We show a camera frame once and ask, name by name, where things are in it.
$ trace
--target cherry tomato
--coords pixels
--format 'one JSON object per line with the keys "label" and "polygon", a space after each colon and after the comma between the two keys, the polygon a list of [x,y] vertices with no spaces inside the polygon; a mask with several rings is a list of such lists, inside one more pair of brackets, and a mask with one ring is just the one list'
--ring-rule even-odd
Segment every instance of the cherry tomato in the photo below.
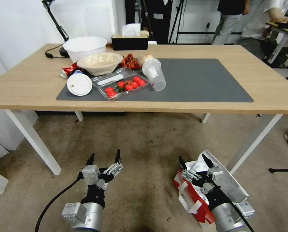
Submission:
{"label": "cherry tomato", "polygon": [[118,87],[119,88],[123,88],[125,86],[125,83],[124,82],[118,82]]}
{"label": "cherry tomato", "polygon": [[115,92],[115,91],[114,91],[114,89],[113,89],[112,87],[107,87],[107,88],[105,89],[105,92],[106,92],[106,93],[109,93],[109,92]]}
{"label": "cherry tomato", "polygon": [[132,85],[133,88],[135,88],[135,89],[138,87],[138,83],[136,83],[136,82],[132,82],[131,85]]}
{"label": "cherry tomato", "polygon": [[133,81],[137,82],[138,80],[140,80],[140,77],[138,77],[138,76],[133,77]]}
{"label": "cherry tomato", "polygon": [[142,80],[142,79],[139,79],[139,80],[137,81],[137,83],[138,83],[139,86],[145,85],[145,81]]}
{"label": "cherry tomato", "polygon": [[133,87],[133,85],[127,84],[125,86],[125,89],[126,89],[126,91],[130,91],[130,90],[134,89],[134,87]]}
{"label": "cherry tomato", "polygon": [[108,93],[107,93],[107,96],[108,96],[108,97],[113,97],[113,96],[115,96],[116,94],[117,94],[116,92],[111,91],[111,92],[108,92]]}

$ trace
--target red can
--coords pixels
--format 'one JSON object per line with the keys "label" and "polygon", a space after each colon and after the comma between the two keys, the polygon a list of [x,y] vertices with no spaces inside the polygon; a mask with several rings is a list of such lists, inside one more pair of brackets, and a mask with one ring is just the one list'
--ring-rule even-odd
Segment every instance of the red can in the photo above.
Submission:
{"label": "red can", "polygon": [[79,68],[77,66],[76,63],[72,64],[70,67],[67,67],[67,68],[60,68],[59,69],[59,72],[60,72],[60,76],[62,78],[65,78],[65,79],[68,79],[69,76],[71,76],[76,70],[81,70],[83,71],[82,68]]}

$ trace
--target tabletop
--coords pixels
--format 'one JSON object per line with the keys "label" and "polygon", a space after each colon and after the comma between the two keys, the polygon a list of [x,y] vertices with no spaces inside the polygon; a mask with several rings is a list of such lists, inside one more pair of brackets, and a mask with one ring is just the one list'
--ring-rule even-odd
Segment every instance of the tabletop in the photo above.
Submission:
{"label": "tabletop", "polygon": [[285,32],[288,33],[288,29],[287,29],[287,28],[280,28],[280,27],[278,27],[278,24],[276,24],[276,23],[267,22],[266,24],[268,24],[268,25],[270,25],[270,26],[273,26],[274,28],[279,29],[280,31],[285,31]]}
{"label": "tabletop", "polygon": [[0,109],[288,114],[288,81],[240,45],[150,45],[145,51],[114,52],[134,57],[217,58],[254,102],[58,101],[67,81],[58,69],[72,61],[45,57],[44,51],[54,46],[45,45],[0,77]]}

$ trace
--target robotic hand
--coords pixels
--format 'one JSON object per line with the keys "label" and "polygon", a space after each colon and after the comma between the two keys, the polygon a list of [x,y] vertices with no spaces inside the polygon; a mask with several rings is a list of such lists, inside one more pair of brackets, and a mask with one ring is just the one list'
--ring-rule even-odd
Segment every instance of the robotic hand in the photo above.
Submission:
{"label": "robotic hand", "polygon": [[98,168],[93,164],[94,154],[82,169],[87,184],[87,196],[81,202],[66,203],[62,211],[64,217],[76,231],[96,231],[102,229],[102,210],[105,207],[104,191],[107,183],[123,169],[118,149],[115,162],[109,168]]}
{"label": "robotic hand", "polygon": [[215,167],[212,161],[202,154],[208,166],[207,171],[195,172],[187,170],[187,166],[181,156],[179,163],[182,177],[195,186],[201,187],[201,191],[209,201],[208,208],[215,216],[217,232],[254,232],[245,217],[250,217],[254,210],[248,202],[234,205],[234,203],[221,190],[223,170]]}

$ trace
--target black lamp stand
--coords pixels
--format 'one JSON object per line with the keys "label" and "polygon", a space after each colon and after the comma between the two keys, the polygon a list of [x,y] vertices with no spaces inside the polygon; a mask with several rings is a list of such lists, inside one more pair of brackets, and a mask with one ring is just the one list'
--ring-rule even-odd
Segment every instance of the black lamp stand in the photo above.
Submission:
{"label": "black lamp stand", "polygon": [[[50,9],[50,6],[51,4],[53,3],[54,0],[43,0],[42,3],[43,3],[43,6],[45,7],[45,9],[47,10],[48,14],[50,15],[51,19],[53,20],[54,24],[56,25],[56,28],[57,30],[59,31],[59,33],[61,34],[61,36],[63,37],[63,40],[65,42],[68,41],[69,39],[69,36],[68,34],[66,33],[66,31],[62,28],[62,26],[59,26],[59,24],[57,23],[55,17],[53,16],[52,12],[51,12],[51,9]],[[67,51],[62,47],[60,48],[59,50],[59,53],[61,56],[63,57],[69,57]]]}

